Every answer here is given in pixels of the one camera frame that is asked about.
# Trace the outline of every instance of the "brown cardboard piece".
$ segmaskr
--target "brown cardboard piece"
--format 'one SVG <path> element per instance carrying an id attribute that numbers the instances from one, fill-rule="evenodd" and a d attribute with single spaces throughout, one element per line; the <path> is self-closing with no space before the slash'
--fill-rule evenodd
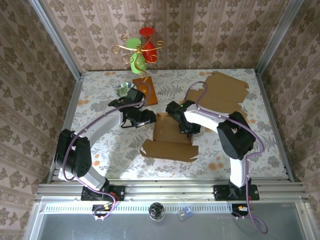
<path id="1" fill-rule="evenodd" d="M 237 111 L 246 118 L 247 114 L 239 103 L 243 103 L 248 94 L 248 83 L 218 71 L 211 74 L 205 80 L 208 89 L 199 105 L 219 113 L 232 114 Z M 203 92 L 204 89 L 191 89 L 186 99 L 196 102 Z"/>
<path id="2" fill-rule="evenodd" d="M 145 140 L 140 153 L 143 157 L 170 159 L 191 163 L 197 160 L 199 146 L 193 146 L 179 124 L 167 113 L 157 113 L 153 128 L 153 141 Z"/>
<path id="3" fill-rule="evenodd" d="M 245 81 L 214 71 L 206 78 L 205 83 L 208 89 L 199 102 L 201 107 L 227 114 L 237 111 L 243 117 L 247 116 L 239 105 L 248 93 L 249 85 Z M 192 89 L 187 99 L 196 102 L 203 92 L 204 89 Z M 180 133 L 178 122 L 167 113 L 157 113 L 153 140 L 145 140 L 140 153 L 143 157 L 191 163 L 197 160 L 199 146 L 192 145 L 187 135 Z"/>

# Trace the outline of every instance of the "gold wire ornament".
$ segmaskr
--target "gold wire ornament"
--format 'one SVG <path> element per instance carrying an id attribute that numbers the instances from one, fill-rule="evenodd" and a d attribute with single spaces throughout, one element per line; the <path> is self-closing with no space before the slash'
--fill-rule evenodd
<path id="1" fill-rule="evenodd" d="M 134 36 L 132 36 L 130 33 L 125 33 L 123 34 L 120 38 L 121 40 L 123 40 L 124 42 L 126 42 L 128 40 L 128 36 L 131 36 L 132 38 Z M 144 78 L 144 82 L 148 79 L 148 73 L 145 71 L 145 63 L 148 63 L 148 64 L 154 64 L 157 62 L 158 60 L 158 57 L 156 54 L 152 54 L 150 57 L 151 59 L 155 59 L 155 61 L 148 61 L 146 60 L 146 58 L 143 56 L 143 52 L 150 52 L 150 51 L 156 51 L 158 49 L 163 49 L 166 44 L 164 41 L 156 41 L 155 44 L 157 47 L 155 48 L 152 48 L 152 49 L 145 49 L 145 46 L 150 42 L 150 40 L 152 39 L 153 37 L 150 36 L 148 38 L 148 40 L 146 41 L 146 43 L 144 45 L 141 46 L 141 44 L 136 44 L 136 47 L 135 48 L 130 48 L 130 47 L 127 47 L 127 46 L 122 46 L 122 45 L 114 45 L 112 48 L 111 48 L 111 51 L 114 53 L 114 54 L 119 54 L 121 52 L 121 49 L 125 49 L 125 50 L 128 50 L 128 51 L 133 51 L 133 53 L 130 53 L 130 54 L 127 54 L 127 55 L 124 55 L 121 60 L 123 63 L 125 64 L 131 64 L 131 70 L 134 72 L 133 70 L 133 66 L 134 68 L 136 68 L 140 73 L 140 77 L 141 78 Z"/>

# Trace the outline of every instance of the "floral tablecloth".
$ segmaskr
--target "floral tablecloth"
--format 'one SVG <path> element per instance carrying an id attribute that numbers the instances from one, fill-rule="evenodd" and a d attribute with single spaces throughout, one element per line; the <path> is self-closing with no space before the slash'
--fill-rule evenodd
<path id="1" fill-rule="evenodd" d="M 205 81 L 213 71 L 219 71 L 249 84 L 249 93 L 241 104 L 242 109 L 247 113 L 249 126 L 260 136 L 265 146 L 265 152 L 251 160 L 250 176 L 285 178 L 281 155 L 253 69 L 151 70 L 148 73 L 152 76 L 158 104 L 147 108 L 155 113 L 165 112 L 169 102 L 173 100 L 181 102 L 192 83 Z M 108 111 L 110 109 L 108 103 L 117 98 L 116 87 L 136 78 L 137 75 L 131 71 L 87 72 L 72 129 L 83 126 Z M 138 129 L 122 129 L 118 126 L 111 129 L 91 148 L 94 168 L 107 178 L 123 179 L 157 177 L 219 179 L 230 176 L 230 160 L 222 150 L 218 135 L 204 127 L 201 128 L 201 133 L 193 137 L 193 144 L 199 145 L 199 156 L 194 162 L 142 157 L 139 149 L 146 138 L 152 139 L 153 126 L 151 124 Z M 254 150 L 258 149 L 259 144 L 256 141 Z"/>

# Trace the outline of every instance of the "table surface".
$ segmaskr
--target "table surface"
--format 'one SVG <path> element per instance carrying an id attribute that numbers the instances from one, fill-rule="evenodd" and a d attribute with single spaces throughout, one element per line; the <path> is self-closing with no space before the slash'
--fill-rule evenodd
<path id="1" fill-rule="evenodd" d="M 250 161 L 251 177 L 286 178 L 282 157 L 275 141 L 269 117 L 253 69 L 206 69 L 206 70 L 151 70 L 158 104 L 147 108 L 155 113 L 165 112 L 171 101 L 180 102 L 188 87 L 196 81 L 205 81 L 207 76 L 219 71 L 249 84 L 249 92 L 241 104 L 247 113 L 247 121 L 261 138 L 265 152 Z M 83 126 L 101 113 L 107 112 L 108 103 L 116 96 L 116 87 L 131 82 L 137 75 L 131 71 L 87 72 L 74 114 L 72 129 Z M 154 125 L 122 129 L 117 126 L 108 131 L 91 148 L 92 165 L 107 178 L 209 178 L 227 179 L 230 176 L 230 159 L 222 150 L 219 137 L 209 129 L 193 137 L 199 146 L 198 159 L 181 162 L 142 157 L 139 149 L 145 139 L 152 139 Z M 259 144 L 254 144 L 257 151 Z"/>

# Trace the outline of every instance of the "wallpaper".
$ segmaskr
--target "wallpaper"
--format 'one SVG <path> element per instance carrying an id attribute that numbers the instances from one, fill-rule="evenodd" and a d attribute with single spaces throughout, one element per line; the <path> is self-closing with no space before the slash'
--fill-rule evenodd
<path id="1" fill-rule="evenodd" d="M 111 48 L 142 27 L 166 43 L 148 69 L 252 69 L 288 1 L 42 0 L 81 72 L 128 68 Z"/>
<path id="2" fill-rule="evenodd" d="M 26 0 L 0 0 L 0 239 L 22 239 L 75 80 Z"/>
<path id="3" fill-rule="evenodd" d="M 262 79 L 320 226 L 320 1 L 305 0 Z"/>

